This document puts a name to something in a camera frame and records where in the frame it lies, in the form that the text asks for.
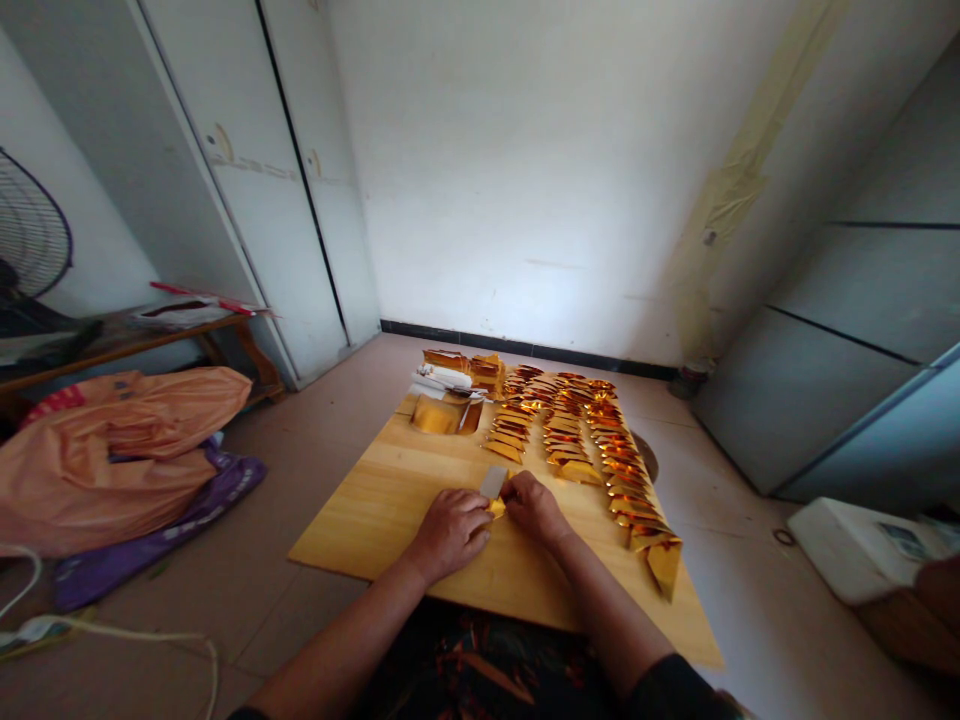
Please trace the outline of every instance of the purple cloth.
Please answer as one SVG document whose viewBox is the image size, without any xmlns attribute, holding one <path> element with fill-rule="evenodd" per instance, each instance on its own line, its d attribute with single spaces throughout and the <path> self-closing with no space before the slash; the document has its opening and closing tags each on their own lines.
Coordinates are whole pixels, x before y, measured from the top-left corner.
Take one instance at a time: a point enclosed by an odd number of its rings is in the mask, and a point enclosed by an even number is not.
<svg viewBox="0 0 960 720">
<path fill-rule="evenodd" d="M 143 537 L 74 555 L 57 565 L 54 588 L 59 612 L 71 612 L 96 602 L 200 534 L 267 475 L 263 462 L 223 452 L 214 439 L 204 441 L 201 447 L 219 472 L 200 489 L 176 522 Z"/>
</svg>

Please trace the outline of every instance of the white cable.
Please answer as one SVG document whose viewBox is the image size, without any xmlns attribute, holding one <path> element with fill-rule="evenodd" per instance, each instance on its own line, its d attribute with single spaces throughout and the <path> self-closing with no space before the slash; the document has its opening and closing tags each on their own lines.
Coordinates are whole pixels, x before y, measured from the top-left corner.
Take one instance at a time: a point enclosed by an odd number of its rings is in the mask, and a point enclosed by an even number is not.
<svg viewBox="0 0 960 720">
<path fill-rule="evenodd" d="M 37 581 L 40 579 L 40 574 L 43 572 L 43 563 L 40 562 L 40 556 L 28 547 L 24 547 L 23 545 L 8 545 L 7 543 L 0 543 L 0 545 L 3 545 L 3 547 L 9 548 L 10 550 L 14 550 L 18 555 L 24 555 L 33 561 L 33 577 L 30 578 L 30 582 L 27 583 L 27 586 L 21 590 L 13 600 L 8 602 L 4 606 L 3 610 L 0 610 L 0 618 L 3 618 L 3 616 L 10 611 L 10 608 L 23 600 L 23 596 L 30 592 L 33 589 L 33 586 L 37 584 Z"/>
<path fill-rule="evenodd" d="M 30 578 L 30 582 L 27 583 L 27 586 L 20 591 L 20 593 L 10 602 L 6 604 L 3 610 L 0 610 L 0 619 L 4 615 L 20 602 L 23 599 L 23 596 L 26 595 L 33 589 L 33 586 L 37 584 L 37 581 L 40 579 L 40 575 L 43 572 L 43 561 L 40 559 L 40 556 L 31 550 L 28 547 L 23 545 L 10 545 L 8 543 L 0 543 L 0 547 L 13 550 L 18 555 L 30 558 L 30 561 L 33 563 L 33 577 Z M 80 630 L 86 630 L 87 632 L 95 633 L 98 635 L 109 635 L 110 637 L 121 638 L 123 640 L 140 640 L 145 642 L 173 642 L 175 640 L 202 640 L 207 646 L 207 650 L 210 651 L 210 662 L 211 662 L 211 671 L 212 671 L 212 685 L 210 689 L 210 702 L 207 705 L 207 717 L 206 720 L 211 720 L 213 717 L 213 710 L 217 704 L 217 694 L 220 691 L 220 658 L 217 654 L 217 646 L 213 644 L 213 640 L 208 638 L 206 635 L 200 633 L 148 633 L 148 632 L 137 632 L 135 630 L 124 630 L 123 628 L 115 628 L 109 625 L 101 625 L 99 623 L 87 622 L 86 620 L 77 620 L 76 618 L 64 617 L 62 615 L 41 615 L 37 618 L 34 618 L 35 622 L 51 622 L 58 623 L 63 625 L 69 625 L 70 627 L 75 627 Z"/>
</svg>

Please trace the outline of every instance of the wooden table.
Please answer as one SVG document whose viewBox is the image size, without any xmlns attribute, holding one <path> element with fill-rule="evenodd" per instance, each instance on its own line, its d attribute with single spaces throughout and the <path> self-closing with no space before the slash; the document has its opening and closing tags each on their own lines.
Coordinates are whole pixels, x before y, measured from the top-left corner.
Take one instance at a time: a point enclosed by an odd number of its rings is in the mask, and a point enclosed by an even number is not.
<svg viewBox="0 0 960 720">
<path fill-rule="evenodd" d="M 286 396 L 286 388 L 276 366 L 264 355 L 253 339 L 248 316 L 234 313 L 189 330 L 161 332 L 127 325 L 127 318 L 133 312 L 135 309 L 100 316 L 98 319 L 103 321 L 103 331 L 96 340 L 81 351 L 73 362 L 35 372 L 16 369 L 0 370 L 0 407 L 4 415 L 14 422 L 19 422 L 22 416 L 26 415 L 25 410 L 29 409 L 29 403 L 15 397 L 15 393 L 24 388 L 187 338 L 196 340 L 214 365 L 229 365 L 226 356 L 211 334 L 214 330 L 227 327 L 234 329 L 241 347 L 257 369 L 258 378 L 255 379 L 254 387 L 250 391 L 247 405 L 253 405 L 265 398 L 280 402 Z"/>
<path fill-rule="evenodd" d="M 374 580 L 413 539 L 440 490 L 479 488 L 490 465 L 521 469 L 480 447 L 493 420 L 492 404 L 485 405 L 475 434 L 456 436 L 427 435 L 414 428 L 410 415 L 415 402 L 407 396 L 394 412 L 294 545 L 291 560 Z M 573 528 L 677 650 L 691 662 L 722 668 L 723 657 L 686 566 L 681 564 L 674 599 L 668 603 L 645 563 L 626 549 L 627 531 L 607 510 L 606 493 L 554 478 L 541 433 L 539 427 L 534 429 L 523 468 L 554 493 Z M 476 560 L 428 594 L 561 630 L 582 631 L 563 574 L 509 517 L 493 523 L 490 542 Z"/>
</svg>

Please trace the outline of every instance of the white box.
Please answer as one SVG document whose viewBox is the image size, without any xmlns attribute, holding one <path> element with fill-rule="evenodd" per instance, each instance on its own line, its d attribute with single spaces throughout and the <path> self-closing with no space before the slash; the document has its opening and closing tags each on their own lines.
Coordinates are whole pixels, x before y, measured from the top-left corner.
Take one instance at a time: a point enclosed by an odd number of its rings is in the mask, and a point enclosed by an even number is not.
<svg viewBox="0 0 960 720">
<path fill-rule="evenodd" d="M 913 587 L 924 562 L 949 554 L 928 525 L 828 498 L 814 500 L 787 525 L 830 589 L 851 606 Z M 912 557 L 911 549 L 926 558 Z"/>
</svg>

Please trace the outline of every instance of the patterned clothing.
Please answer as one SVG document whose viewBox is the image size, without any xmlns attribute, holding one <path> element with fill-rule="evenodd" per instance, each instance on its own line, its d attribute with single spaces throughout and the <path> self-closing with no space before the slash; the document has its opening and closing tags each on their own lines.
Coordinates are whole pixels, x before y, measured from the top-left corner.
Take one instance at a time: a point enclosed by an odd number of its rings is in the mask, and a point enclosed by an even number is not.
<svg viewBox="0 0 960 720">
<path fill-rule="evenodd" d="M 353 716 L 734 720 L 739 713 L 679 655 L 658 663 L 620 703 L 584 638 L 428 599 Z M 230 720 L 265 719 L 245 708 Z"/>
</svg>

